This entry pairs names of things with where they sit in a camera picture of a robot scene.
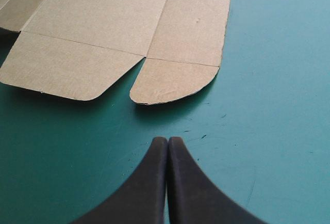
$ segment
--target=cardboard corner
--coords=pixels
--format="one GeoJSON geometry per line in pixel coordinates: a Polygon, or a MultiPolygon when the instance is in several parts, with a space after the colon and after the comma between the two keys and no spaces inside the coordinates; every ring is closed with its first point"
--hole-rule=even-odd
{"type": "Polygon", "coordinates": [[[218,70],[214,66],[147,59],[129,96],[144,105],[179,100],[207,86],[218,70]]]}

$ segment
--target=flattened cardboard box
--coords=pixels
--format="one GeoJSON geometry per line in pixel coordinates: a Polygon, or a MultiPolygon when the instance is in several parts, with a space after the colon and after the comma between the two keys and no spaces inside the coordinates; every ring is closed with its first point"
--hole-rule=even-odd
{"type": "Polygon", "coordinates": [[[0,0],[0,27],[21,31],[0,81],[69,99],[97,98],[142,58],[130,91],[157,104],[217,74],[230,0],[0,0]]]}

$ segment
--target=black plastic object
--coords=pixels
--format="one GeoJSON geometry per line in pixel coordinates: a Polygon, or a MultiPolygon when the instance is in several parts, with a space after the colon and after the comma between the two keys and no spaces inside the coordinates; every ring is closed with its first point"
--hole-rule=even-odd
{"type": "Polygon", "coordinates": [[[125,183],[74,224],[161,224],[166,189],[168,143],[153,139],[143,160],[125,183]]]}
{"type": "Polygon", "coordinates": [[[233,202],[204,175],[180,137],[169,141],[167,184],[171,224],[265,223],[233,202]]]}

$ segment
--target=brown cardboard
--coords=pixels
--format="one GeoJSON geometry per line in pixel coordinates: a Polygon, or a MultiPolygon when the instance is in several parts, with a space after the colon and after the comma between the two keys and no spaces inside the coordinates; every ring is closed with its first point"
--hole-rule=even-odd
{"type": "Polygon", "coordinates": [[[230,0],[167,0],[144,65],[130,92],[140,104],[194,94],[219,70],[230,0]],[[152,63],[153,59],[166,60],[152,63]]]}
{"type": "Polygon", "coordinates": [[[214,66],[146,59],[130,91],[130,97],[140,104],[181,99],[208,85],[218,70],[214,66]]]}
{"type": "Polygon", "coordinates": [[[22,30],[1,82],[90,100],[147,55],[130,93],[143,104],[183,98],[214,78],[229,9],[229,0],[1,3],[0,27],[22,30]]]}
{"type": "Polygon", "coordinates": [[[0,9],[0,27],[12,31],[22,30],[43,0],[8,0],[0,9]]]}

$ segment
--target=teal surface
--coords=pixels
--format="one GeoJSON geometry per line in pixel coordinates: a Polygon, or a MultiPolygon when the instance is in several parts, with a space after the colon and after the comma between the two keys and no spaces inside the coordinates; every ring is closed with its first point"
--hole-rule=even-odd
{"type": "Polygon", "coordinates": [[[219,75],[170,104],[129,99],[141,63],[90,102],[1,84],[0,223],[84,214],[158,135],[182,136],[213,182],[265,221],[330,223],[329,6],[232,0],[219,75]]]}

